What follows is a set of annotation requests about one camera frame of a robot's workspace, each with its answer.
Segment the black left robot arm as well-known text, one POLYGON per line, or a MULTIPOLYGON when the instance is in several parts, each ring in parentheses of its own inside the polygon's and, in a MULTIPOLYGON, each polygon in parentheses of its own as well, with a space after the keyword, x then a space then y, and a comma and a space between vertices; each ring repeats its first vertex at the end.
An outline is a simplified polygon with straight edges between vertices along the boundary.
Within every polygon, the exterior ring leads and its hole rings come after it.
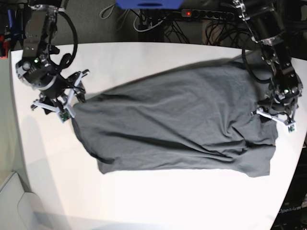
POLYGON ((260 46, 263 61, 272 69, 268 79, 258 78, 248 64, 246 50, 242 50, 242 60, 249 75, 257 83, 269 87, 265 99, 257 102, 252 114, 283 125, 289 133, 295 132, 295 112, 303 84, 291 62, 282 19, 272 0, 235 0, 233 6, 246 24, 251 40, 260 46))

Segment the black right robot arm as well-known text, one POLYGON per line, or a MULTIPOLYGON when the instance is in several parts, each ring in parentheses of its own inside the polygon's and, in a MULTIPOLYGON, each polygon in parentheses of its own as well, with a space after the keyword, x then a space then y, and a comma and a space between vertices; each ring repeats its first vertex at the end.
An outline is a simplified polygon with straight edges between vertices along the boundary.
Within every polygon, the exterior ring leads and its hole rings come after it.
POLYGON ((42 108, 45 114, 55 113, 61 122, 73 119, 76 113, 72 107, 74 97, 85 102, 86 90, 82 83, 89 70, 78 71, 65 78, 61 72, 74 61, 78 49, 76 28, 65 13, 66 0, 31 0, 31 17, 25 26, 22 59, 15 65, 18 79, 34 90, 39 90, 39 98, 33 101, 31 109, 42 108), (72 32, 72 53, 63 55, 56 64, 51 55, 60 49, 52 44, 57 34, 57 21, 61 16, 72 32))

